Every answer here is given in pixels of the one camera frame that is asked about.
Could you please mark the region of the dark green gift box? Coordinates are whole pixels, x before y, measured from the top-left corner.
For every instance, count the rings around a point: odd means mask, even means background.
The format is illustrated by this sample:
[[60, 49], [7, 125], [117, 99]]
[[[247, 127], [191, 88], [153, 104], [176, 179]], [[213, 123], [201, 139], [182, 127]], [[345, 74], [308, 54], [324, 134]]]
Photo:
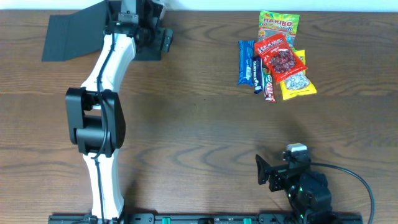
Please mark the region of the dark green gift box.
[[[51, 15], [42, 61], [62, 62], [101, 50], [106, 34], [126, 34], [136, 45], [140, 5], [140, 1], [100, 1], [73, 14]], [[153, 51], [137, 51], [136, 60], [145, 60]]]

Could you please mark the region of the blue cookie packet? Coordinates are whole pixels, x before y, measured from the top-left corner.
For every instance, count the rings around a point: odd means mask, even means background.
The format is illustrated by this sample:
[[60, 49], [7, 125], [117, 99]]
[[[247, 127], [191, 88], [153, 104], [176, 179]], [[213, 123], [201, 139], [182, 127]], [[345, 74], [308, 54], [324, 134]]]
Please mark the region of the blue cookie packet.
[[252, 60], [254, 40], [239, 40], [239, 79], [238, 85], [253, 86]]

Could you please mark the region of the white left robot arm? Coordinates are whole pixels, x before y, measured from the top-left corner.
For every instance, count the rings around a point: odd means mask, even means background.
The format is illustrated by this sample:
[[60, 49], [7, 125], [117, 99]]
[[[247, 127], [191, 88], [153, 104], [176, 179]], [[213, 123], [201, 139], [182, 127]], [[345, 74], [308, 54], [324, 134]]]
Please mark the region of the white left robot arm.
[[133, 60], [160, 60], [174, 32], [162, 26], [162, 1], [122, 1], [119, 11], [106, 3], [108, 25], [99, 59], [79, 88], [69, 88], [65, 102], [69, 136], [86, 162], [93, 194], [87, 215], [52, 217], [54, 223], [122, 223], [124, 198], [119, 186], [118, 156], [126, 123], [119, 91]]

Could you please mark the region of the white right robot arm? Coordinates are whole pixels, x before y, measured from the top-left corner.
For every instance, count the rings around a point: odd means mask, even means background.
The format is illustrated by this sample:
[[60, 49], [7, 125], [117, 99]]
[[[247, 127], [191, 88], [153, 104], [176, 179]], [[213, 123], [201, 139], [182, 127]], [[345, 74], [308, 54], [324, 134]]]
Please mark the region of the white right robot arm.
[[284, 223], [341, 223], [332, 211], [331, 192], [324, 174], [312, 171], [306, 150], [284, 151], [285, 165], [271, 166], [256, 155], [258, 184], [269, 184], [272, 192], [283, 190], [292, 207]]

